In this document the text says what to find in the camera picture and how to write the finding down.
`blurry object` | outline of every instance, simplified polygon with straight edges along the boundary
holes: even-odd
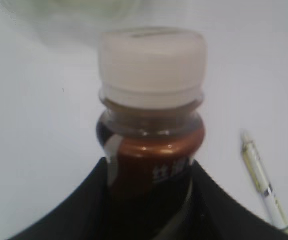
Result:
[[[97,22],[121,20],[138,7],[139,0],[0,0],[17,17],[27,20],[55,13],[89,17]]]
[[[141,0],[0,0],[22,36],[60,51],[95,47],[100,34],[129,27]]]
[[[256,149],[254,141],[250,138],[246,131],[241,134],[242,139],[242,156],[251,176],[257,192],[259,192],[264,200],[266,209],[270,216],[272,225],[279,230],[288,234],[288,224],[281,206],[276,198],[275,192],[270,184],[268,175],[261,163],[259,153]]]

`white table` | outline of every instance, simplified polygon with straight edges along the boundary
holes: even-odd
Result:
[[[248,129],[288,217],[288,0],[177,2],[146,1],[132,25],[189,28],[208,42],[196,158],[268,221],[240,158],[239,130]],[[103,156],[95,36],[57,29],[36,42],[17,27],[0,11],[0,240],[54,209]]]

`dark beverage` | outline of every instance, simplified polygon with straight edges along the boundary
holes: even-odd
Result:
[[[163,41],[168,46],[158,50]],[[184,51],[174,48],[181,43]],[[204,125],[195,112],[202,102],[204,48],[198,34],[174,28],[104,35],[101,100],[107,110],[97,135],[108,162],[107,239],[171,240],[179,232],[191,197],[190,166],[204,139]],[[168,72],[177,75],[163,73],[164,62],[175,66]],[[146,74],[147,67],[155,72],[154,81],[143,85],[132,79],[135,73]]]

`pen tip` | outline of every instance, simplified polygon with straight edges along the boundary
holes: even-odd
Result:
[[[252,139],[250,138],[248,132],[246,130],[242,130],[241,133],[240,133],[240,137],[241,137],[241,140],[244,144],[247,144],[249,142],[252,141]]]

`brown liquid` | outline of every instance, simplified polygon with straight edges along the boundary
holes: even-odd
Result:
[[[107,240],[149,240],[159,233],[189,199],[191,159],[204,139],[197,114],[138,121],[132,117],[122,119],[120,126],[104,114],[97,126],[103,147],[112,136],[122,136],[114,156],[116,178],[108,187]],[[141,136],[143,128],[147,135]]]

